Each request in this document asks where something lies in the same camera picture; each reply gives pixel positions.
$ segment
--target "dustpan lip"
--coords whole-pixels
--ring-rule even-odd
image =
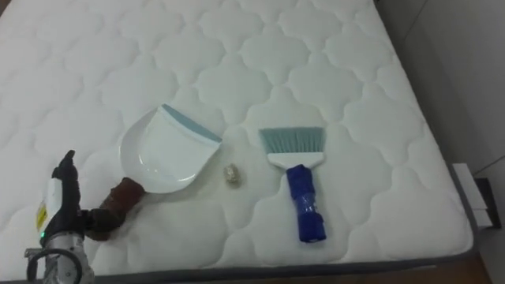
[[[199,134],[205,138],[208,138],[209,140],[213,140],[216,143],[221,143],[223,139],[221,137],[215,135],[212,133],[210,130],[204,128],[202,125],[196,123],[194,120],[191,118],[188,118],[184,114],[181,114],[179,111],[175,110],[173,107],[167,105],[164,103],[162,105],[162,108],[176,121],[178,121],[180,124],[182,124],[184,127],[187,129],[195,132],[196,134]]]

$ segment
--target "cable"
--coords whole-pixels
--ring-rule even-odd
[[[61,248],[48,248],[44,249],[42,252],[39,252],[35,254],[30,260],[28,261],[28,267],[26,268],[26,278],[29,282],[34,282],[35,279],[37,278],[37,263],[39,259],[49,256],[52,254],[57,254],[57,255],[62,255],[70,258],[72,260],[73,264],[76,266],[77,270],[77,275],[76,279],[73,282],[74,284],[79,284],[80,279],[82,278],[82,264],[80,264],[79,259],[75,254],[72,252],[69,252],[65,249]]]

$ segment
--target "floor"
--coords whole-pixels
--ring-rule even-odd
[[[492,284],[482,260],[476,256],[457,263],[448,263],[437,268],[415,271],[400,271],[378,275],[289,278],[250,281],[217,282],[218,284]]]

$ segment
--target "small object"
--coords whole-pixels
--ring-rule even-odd
[[[112,229],[118,228],[126,219],[126,214],[140,202],[146,192],[142,185],[124,177],[121,183],[110,190],[107,198],[99,209],[89,211],[91,229],[86,230],[86,236],[95,241],[107,241]]]
[[[220,145],[220,137],[163,104],[128,129],[120,159],[146,192],[171,193],[192,183]]]
[[[268,161],[286,170],[291,198],[297,208],[300,241],[326,239],[324,221],[317,212],[311,168],[324,161],[324,130],[320,127],[261,129]]]
[[[240,174],[238,173],[238,168],[235,164],[231,163],[224,168],[224,177],[226,182],[231,185],[240,185]]]

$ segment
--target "yellow label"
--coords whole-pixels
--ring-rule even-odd
[[[36,220],[38,232],[40,232],[40,228],[42,227],[46,219],[47,219],[46,204],[40,204],[39,210],[37,211],[37,220]]]

